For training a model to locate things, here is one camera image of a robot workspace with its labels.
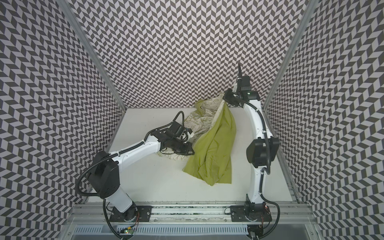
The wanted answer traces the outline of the green jacket with printed lining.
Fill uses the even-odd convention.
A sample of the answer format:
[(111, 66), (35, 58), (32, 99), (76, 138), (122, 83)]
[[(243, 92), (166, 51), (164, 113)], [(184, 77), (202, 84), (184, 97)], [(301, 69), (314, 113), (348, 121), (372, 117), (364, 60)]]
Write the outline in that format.
[(194, 155), (177, 155), (169, 148), (157, 153), (174, 161), (186, 161), (183, 172), (210, 186), (232, 183), (231, 153), (237, 127), (223, 97), (221, 93), (217, 97), (197, 101), (196, 110), (186, 118), (185, 126), (194, 133), (189, 140), (193, 144)]

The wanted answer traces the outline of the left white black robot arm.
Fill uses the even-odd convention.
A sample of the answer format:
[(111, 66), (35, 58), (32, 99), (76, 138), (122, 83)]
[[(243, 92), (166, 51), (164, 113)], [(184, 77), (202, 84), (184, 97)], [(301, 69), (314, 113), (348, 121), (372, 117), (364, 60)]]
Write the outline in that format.
[(98, 153), (86, 174), (87, 180), (98, 197), (112, 203), (120, 213), (126, 213), (134, 205), (134, 201), (121, 188), (120, 173), (137, 161), (163, 149), (171, 149), (174, 154), (182, 156), (195, 154), (191, 142), (166, 134), (165, 131), (156, 131), (136, 145), (112, 153)]

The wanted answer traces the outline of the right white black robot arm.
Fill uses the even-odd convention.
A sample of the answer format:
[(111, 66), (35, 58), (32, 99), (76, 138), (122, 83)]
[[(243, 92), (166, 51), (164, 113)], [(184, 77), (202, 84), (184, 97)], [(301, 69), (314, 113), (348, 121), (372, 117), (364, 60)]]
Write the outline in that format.
[(245, 208), (258, 209), (267, 203), (263, 196), (266, 176), (271, 173), (280, 140), (273, 136), (267, 127), (263, 113), (261, 98), (257, 91), (253, 91), (249, 76), (237, 77), (232, 89), (225, 91), (223, 100), (235, 107), (241, 107), (251, 121), (253, 140), (246, 149), (248, 162), (252, 165), (251, 183), (246, 195)]

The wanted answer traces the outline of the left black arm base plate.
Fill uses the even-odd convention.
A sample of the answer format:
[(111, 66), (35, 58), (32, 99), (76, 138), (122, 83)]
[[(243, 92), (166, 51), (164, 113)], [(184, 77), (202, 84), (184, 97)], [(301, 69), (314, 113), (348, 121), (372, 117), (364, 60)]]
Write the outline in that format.
[(152, 209), (152, 206), (132, 205), (127, 211), (122, 213), (116, 207), (113, 207), (109, 221), (113, 223), (149, 222)]

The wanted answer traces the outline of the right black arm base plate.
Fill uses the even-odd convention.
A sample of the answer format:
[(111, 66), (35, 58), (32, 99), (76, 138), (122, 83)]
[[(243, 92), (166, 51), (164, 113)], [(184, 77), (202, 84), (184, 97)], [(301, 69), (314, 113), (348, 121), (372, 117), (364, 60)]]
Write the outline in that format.
[(230, 206), (230, 217), (232, 222), (256, 222), (256, 223), (269, 223), (272, 221), (272, 216), (268, 210), (248, 211), (244, 206), (233, 205)]

